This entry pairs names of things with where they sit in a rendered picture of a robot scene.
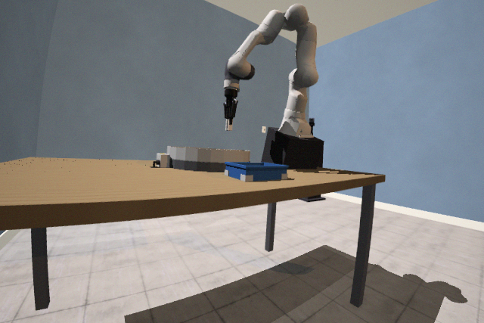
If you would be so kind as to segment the blue plastic crate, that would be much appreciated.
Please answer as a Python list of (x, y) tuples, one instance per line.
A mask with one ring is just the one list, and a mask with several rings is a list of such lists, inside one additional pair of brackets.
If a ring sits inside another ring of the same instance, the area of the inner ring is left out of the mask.
[(264, 162), (225, 162), (225, 175), (244, 182), (287, 179), (289, 166)]

